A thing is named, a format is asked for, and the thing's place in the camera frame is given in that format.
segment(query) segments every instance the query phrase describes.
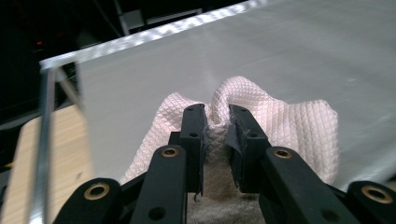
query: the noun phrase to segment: table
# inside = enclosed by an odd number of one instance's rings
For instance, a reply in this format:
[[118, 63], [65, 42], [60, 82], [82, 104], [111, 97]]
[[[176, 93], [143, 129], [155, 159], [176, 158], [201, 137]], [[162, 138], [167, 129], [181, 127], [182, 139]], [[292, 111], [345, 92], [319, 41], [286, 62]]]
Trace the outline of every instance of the table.
[[[53, 138], [50, 163], [49, 220], [52, 223], [74, 190], [92, 179], [92, 162], [85, 119], [75, 106], [52, 116]], [[39, 119], [26, 123], [7, 186], [1, 223], [27, 223], [34, 180], [34, 160]]]

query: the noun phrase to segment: white towel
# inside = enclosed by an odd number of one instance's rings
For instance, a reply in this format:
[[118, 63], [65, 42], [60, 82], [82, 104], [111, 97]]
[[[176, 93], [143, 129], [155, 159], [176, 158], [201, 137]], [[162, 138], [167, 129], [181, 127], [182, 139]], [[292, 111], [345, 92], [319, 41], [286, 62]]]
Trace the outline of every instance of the white towel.
[[[180, 131], [183, 110], [200, 102], [178, 93], [160, 106], [150, 130], [126, 172], [125, 183], [149, 168], [152, 153], [167, 144], [170, 132]], [[264, 223], [257, 195], [239, 193], [233, 183], [224, 138], [230, 124], [229, 104], [250, 110], [272, 146], [297, 151], [316, 174], [332, 183], [338, 167], [337, 114], [322, 100], [288, 105], [274, 99], [244, 77], [231, 77], [205, 105], [209, 150], [206, 152], [204, 197], [189, 199], [189, 223]]]

